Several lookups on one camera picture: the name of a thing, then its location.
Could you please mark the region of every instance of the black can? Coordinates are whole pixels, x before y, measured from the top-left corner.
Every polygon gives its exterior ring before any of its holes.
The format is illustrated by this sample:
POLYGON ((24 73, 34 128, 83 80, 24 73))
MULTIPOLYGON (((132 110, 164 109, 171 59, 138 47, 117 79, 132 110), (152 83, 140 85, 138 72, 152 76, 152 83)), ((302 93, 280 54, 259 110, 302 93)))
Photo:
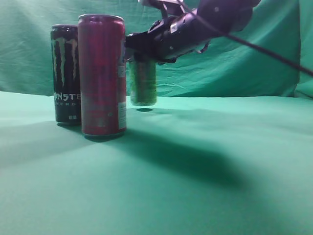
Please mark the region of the black can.
POLYGON ((63 125, 80 125, 81 93, 77 26, 53 25, 51 51, 55 119, 63 125))

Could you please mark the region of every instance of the can lid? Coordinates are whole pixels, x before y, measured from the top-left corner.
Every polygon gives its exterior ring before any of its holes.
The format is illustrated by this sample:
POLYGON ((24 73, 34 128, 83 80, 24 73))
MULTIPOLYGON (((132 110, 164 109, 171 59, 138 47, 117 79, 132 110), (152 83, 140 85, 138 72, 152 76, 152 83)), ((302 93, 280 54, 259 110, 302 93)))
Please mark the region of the can lid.
POLYGON ((63 27, 77 28, 77 25, 74 25, 74 24, 54 24, 51 28, 63 28, 63 27))
POLYGON ((117 20, 124 21, 124 19, 122 17, 120 17, 120 16, 105 15, 105 14, 84 14, 84 15, 80 15, 79 19, 90 18, 90 17, 94 17, 94 16, 103 17, 103 18, 114 18, 114 19, 117 19, 117 20))

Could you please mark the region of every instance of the can rim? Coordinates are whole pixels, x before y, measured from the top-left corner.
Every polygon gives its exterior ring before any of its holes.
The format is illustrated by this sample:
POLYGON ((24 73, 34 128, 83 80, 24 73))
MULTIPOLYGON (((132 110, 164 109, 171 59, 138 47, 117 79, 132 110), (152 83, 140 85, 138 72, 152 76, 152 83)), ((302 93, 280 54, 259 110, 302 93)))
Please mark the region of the can rim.
POLYGON ((80 15, 79 19, 84 18, 84 17, 91 17, 91 16, 109 17, 109 18, 114 18, 114 19, 118 19, 118 20, 124 21, 124 19, 122 17, 120 17, 120 16, 106 15, 106 14, 84 14, 84 15, 80 15))
POLYGON ((77 28, 77 25, 75 24, 54 24, 51 26, 51 28, 57 28, 57 27, 75 27, 77 28))

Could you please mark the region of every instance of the green can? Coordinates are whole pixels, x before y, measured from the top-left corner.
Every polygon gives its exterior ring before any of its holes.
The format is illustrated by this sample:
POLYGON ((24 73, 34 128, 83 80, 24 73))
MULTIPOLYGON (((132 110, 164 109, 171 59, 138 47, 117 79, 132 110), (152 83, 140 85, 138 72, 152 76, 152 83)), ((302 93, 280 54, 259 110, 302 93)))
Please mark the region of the green can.
POLYGON ((136 57, 129 63, 131 102, 135 106, 152 106, 157 102, 156 63, 136 57))

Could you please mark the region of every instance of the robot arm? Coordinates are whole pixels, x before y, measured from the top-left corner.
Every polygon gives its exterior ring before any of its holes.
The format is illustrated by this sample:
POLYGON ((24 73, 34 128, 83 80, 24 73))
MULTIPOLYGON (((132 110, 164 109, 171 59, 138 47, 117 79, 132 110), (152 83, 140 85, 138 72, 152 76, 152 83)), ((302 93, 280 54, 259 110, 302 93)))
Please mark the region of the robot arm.
MULTIPOLYGON (((241 31, 249 23, 253 8, 261 0, 200 0, 192 12, 214 28, 230 33, 241 31)), ((191 13, 184 11, 177 0, 138 0, 144 6, 161 11, 162 19, 142 33, 126 37, 126 59, 147 57, 155 62, 174 63, 187 53, 206 51, 208 44, 220 35, 203 26, 191 13), (196 48, 205 45, 201 51, 196 48)))

